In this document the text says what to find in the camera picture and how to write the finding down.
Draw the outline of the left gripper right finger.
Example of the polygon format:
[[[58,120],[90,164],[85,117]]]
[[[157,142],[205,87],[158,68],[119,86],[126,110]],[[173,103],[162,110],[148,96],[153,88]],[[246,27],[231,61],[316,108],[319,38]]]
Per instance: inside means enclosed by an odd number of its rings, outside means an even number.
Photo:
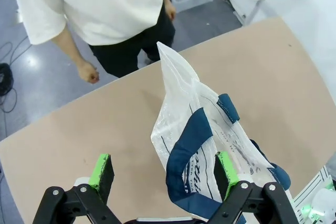
[[[215,155],[214,176],[222,203],[208,223],[238,223],[243,213],[252,213],[259,223],[298,223],[295,211],[277,182],[263,187],[240,180],[226,152]]]

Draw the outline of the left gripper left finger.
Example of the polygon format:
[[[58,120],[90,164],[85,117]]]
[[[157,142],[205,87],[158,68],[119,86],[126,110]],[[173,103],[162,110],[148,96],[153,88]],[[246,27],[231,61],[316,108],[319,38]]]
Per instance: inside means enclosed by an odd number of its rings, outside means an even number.
[[[45,190],[33,223],[74,223],[87,217],[91,223],[120,223],[107,206],[114,171],[110,154],[101,154],[87,183],[64,191],[52,186]]]

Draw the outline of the person's right hand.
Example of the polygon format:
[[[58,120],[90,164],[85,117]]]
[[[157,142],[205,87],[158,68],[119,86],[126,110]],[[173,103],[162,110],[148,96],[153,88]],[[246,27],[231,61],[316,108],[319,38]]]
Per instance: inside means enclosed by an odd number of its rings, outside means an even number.
[[[76,66],[82,80],[91,84],[95,84],[99,81],[99,72],[90,62],[83,60],[77,63]]]

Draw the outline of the person's left hand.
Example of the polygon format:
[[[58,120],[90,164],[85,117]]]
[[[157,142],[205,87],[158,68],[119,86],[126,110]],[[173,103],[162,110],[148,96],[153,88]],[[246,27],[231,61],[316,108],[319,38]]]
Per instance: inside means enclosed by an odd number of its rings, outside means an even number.
[[[165,11],[171,21],[173,21],[176,17],[176,9],[173,6],[171,0],[164,0]]]

